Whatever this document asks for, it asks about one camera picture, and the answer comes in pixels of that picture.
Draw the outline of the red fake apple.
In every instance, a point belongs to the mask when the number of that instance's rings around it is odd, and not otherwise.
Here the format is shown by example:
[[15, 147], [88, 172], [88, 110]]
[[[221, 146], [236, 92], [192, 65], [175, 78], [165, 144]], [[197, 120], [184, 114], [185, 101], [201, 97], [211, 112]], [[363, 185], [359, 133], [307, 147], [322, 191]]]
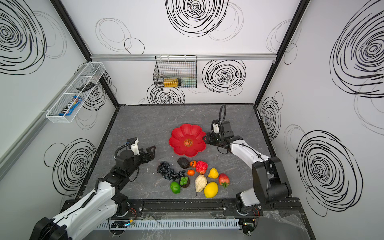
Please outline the red fake apple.
[[204, 161], [198, 161], [195, 167], [197, 173], [204, 175], [208, 169], [208, 164]]

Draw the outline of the small yellow fake pear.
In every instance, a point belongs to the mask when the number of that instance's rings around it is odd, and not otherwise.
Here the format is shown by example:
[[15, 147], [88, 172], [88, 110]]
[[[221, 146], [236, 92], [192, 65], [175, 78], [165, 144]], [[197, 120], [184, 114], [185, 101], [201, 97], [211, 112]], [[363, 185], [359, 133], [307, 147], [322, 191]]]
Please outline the small yellow fake pear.
[[216, 168], [212, 168], [209, 172], [208, 178], [217, 179], [219, 177], [219, 172]]

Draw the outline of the yellow fake lemon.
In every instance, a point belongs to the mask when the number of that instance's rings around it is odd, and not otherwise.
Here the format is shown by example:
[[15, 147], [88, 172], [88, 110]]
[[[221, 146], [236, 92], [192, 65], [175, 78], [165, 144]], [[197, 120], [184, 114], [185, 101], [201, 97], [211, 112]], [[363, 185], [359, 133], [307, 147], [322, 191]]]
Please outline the yellow fake lemon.
[[208, 183], [204, 188], [204, 194], [206, 198], [214, 198], [219, 191], [218, 184], [215, 182]]

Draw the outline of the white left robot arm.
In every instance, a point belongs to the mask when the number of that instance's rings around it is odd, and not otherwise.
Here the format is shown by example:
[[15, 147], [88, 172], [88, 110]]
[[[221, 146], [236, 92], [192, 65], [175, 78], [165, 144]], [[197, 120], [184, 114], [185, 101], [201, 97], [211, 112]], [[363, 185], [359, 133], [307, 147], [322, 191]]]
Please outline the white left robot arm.
[[103, 221], [129, 212], [129, 203], [121, 190], [140, 165], [155, 158], [156, 147], [139, 149], [132, 144], [119, 147], [114, 154], [116, 164], [94, 190], [52, 219], [39, 220], [31, 233], [32, 240], [82, 240]]

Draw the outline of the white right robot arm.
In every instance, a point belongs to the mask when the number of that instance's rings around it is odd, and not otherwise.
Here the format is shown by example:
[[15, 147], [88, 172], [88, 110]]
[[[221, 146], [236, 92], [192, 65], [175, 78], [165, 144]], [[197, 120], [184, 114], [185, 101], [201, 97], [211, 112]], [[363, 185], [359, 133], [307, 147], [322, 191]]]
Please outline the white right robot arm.
[[235, 155], [251, 168], [253, 187], [237, 194], [237, 211], [241, 215], [248, 214], [254, 207], [292, 196], [282, 161], [258, 152], [242, 137], [235, 136], [230, 122], [213, 120], [211, 131], [203, 140], [208, 145], [226, 150], [227, 154]]

